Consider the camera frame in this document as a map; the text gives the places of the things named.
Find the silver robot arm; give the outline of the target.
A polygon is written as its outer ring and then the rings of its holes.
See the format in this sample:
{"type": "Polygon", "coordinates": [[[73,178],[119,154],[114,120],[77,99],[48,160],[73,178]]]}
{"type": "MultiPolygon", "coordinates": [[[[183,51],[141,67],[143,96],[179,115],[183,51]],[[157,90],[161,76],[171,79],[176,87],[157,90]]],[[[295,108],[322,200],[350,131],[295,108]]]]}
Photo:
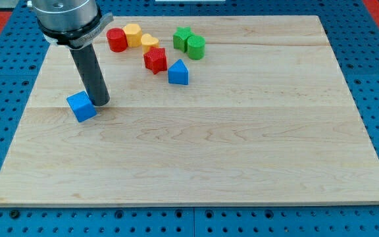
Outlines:
{"type": "Polygon", "coordinates": [[[79,50],[111,23],[112,13],[102,14],[95,0],[29,0],[27,7],[36,14],[44,38],[56,46],[79,50]]]}

